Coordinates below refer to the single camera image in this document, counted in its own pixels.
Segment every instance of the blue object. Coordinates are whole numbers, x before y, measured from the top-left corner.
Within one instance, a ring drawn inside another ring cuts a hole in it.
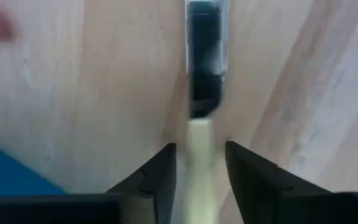
[[[0,151],[0,197],[63,194],[62,189]]]

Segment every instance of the wooden surface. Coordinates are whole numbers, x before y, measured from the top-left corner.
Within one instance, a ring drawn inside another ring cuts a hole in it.
[[[70,192],[110,188],[169,141],[183,150],[183,5],[0,0],[12,27],[0,147]],[[231,17],[218,147],[232,139],[329,190],[358,190],[358,1],[232,0]],[[222,222],[238,223],[222,157],[216,185]]]

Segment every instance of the blue surface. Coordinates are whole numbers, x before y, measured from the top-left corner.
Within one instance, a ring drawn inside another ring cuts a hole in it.
[[[65,192],[0,151],[0,197]]]

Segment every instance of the black object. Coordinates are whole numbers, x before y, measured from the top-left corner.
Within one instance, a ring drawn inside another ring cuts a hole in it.
[[[221,10],[211,1],[190,1],[189,73],[191,118],[203,118],[215,110],[222,98],[224,74],[215,73],[221,41]]]
[[[244,223],[358,223],[358,193],[333,194],[234,142],[226,164]]]
[[[176,182],[175,150],[175,144],[168,144],[106,194],[1,198],[0,223],[169,223]]]

